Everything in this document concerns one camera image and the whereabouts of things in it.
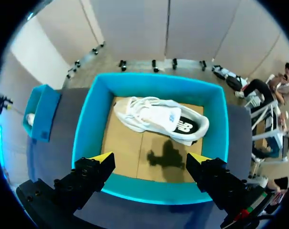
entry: screw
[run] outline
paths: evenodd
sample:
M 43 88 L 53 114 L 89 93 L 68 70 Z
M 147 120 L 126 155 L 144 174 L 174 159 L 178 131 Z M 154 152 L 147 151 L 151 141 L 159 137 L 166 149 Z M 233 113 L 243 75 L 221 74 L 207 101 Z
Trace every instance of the screw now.
M 39 190 L 37 190 L 36 192 L 35 192 L 35 196 L 40 196 L 41 195 L 41 192 L 39 191 Z
M 33 201 L 33 197 L 32 196 L 28 196 L 27 200 L 28 200 L 28 202 L 32 202 Z

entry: chair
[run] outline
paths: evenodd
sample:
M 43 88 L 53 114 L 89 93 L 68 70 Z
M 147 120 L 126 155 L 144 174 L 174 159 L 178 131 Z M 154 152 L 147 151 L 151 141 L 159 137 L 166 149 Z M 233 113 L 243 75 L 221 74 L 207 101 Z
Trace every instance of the chair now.
M 274 100 L 271 103 L 267 104 L 266 106 L 262 107 L 261 109 L 251 113 L 250 117 L 252 120 L 255 120 L 254 123 L 252 124 L 252 131 L 255 129 L 255 127 L 264 119 L 267 118 L 267 115 L 271 114 L 272 119 L 276 119 L 275 122 L 272 122 L 270 131 L 264 132 L 262 134 L 254 134 L 252 137 L 253 141 L 262 139 L 262 138 L 267 138 L 271 136 L 275 136 L 277 134 L 280 134 L 282 130 L 280 130 L 279 125 L 278 125 L 278 116 L 280 115 L 280 110 L 278 108 L 278 101 Z
M 265 158 L 258 160 L 258 158 L 253 153 L 251 157 L 257 164 L 259 164 L 259 166 L 277 165 L 289 161 L 288 153 L 289 153 L 289 136 L 285 135 L 282 138 L 282 152 L 279 158 Z

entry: person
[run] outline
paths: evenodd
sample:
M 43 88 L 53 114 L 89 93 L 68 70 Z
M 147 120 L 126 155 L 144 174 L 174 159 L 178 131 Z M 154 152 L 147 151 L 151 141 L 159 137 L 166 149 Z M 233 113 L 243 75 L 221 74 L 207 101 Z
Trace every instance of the person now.
M 264 209 L 265 213 L 272 214 L 280 205 L 285 194 L 289 191 L 288 177 L 268 179 L 266 176 L 254 176 L 247 179 L 249 186 L 261 186 L 267 193 L 274 193 L 270 203 Z
M 244 91 L 235 91 L 235 96 L 245 98 L 254 90 L 258 90 L 264 96 L 264 102 L 251 109 L 255 112 L 275 99 L 279 105 L 284 105 L 289 99 L 289 63 L 285 65 L 285 73 L 276 75 L 268 84 L 259 79 L 254 79 Z
M 265 118 L 265 132 L 271 131 L 272 122 L 276 121 L 275 112 L 274 112 L 273 117 L 274 118 L 272 118 L 271 115 L 268 115 Z M 286 120 L 288 119 L 288 117 L 289 117 L 288 112 L 281 112 L 280 115 L 278 116 L 278 126 L 279 126 L 279 129 L 282 130 L 282 134 L 278 134 L 277 137 L 280 137 L 281 139 L 284 135 L 289 135 L 289 127 L 287 127 L 286 125 Z M 279 157 L 279 152 L 282 149 L 279 147 L 275 136 L 267 137 L 265 138 L 265 140 L 270 150 L 264 147 L 258 149 L 255 147 L 255 144 L 253 143 L 253 149 L 252 149 L 253 154 L 260 159 L 264 159 L 267 157 L 273 157 L 273 158 Z

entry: floor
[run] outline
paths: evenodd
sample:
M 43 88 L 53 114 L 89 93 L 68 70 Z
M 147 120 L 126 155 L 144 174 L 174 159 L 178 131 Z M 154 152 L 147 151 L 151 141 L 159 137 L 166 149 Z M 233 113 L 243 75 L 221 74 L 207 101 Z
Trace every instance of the floor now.
M 111 57 L 110 51 L 107 49 L 107 45 L 99 50 L 97 56 L 91 55 L 85 57 L 89 60 L 85 63 L 81 62 L 81 67 L 77 69 L 74 76 L 65 82 L 66 88 L 81 88 L 90 87 L 95 76 L 99 73 L 120 73 L 121 68 L 118 67 L 119 61 L 114 60 Z M 227 84 L 217 78 L 211 72 L 211 66 L 213 63 L 207 63 L 207 68 L 203 72 L 202 67 L 198 62 L 189 60 L 178 60 L 177 69 L 172 69 L 171 60 L 165 60 L 164 62 L 157 62 L 159 68 L 158 74 L 183 76 L 192 79 L 199 79 L 210 83 L 219 84 L 223 87 L 226 95 L 226 100 L 229 104 L 241 105 L 242 100 L 237 99 L 234 96 L 233 90 L 227 86 Z M 127 61 L 126 73 L 153 73 L 153 69 L 150 61 Z

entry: white sneaker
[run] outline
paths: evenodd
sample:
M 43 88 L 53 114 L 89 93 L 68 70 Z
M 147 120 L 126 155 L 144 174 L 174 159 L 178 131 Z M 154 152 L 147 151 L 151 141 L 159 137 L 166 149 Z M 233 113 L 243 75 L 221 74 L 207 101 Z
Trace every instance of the white sneaker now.
M 114 111 L 133 131 L 161 133 L 186 146 L 203 137 L 209 128 L 207 117 L 173 100 L 129 97 L 117 101 Z
M 238 91 L 236 91 L 236 92 L 235 92 L 235 96 L 238 97 L 238 98 L 241 98 L 241 99 L 244 99 L 244 98 L 245 98 L 244 92 L 238 92 Z

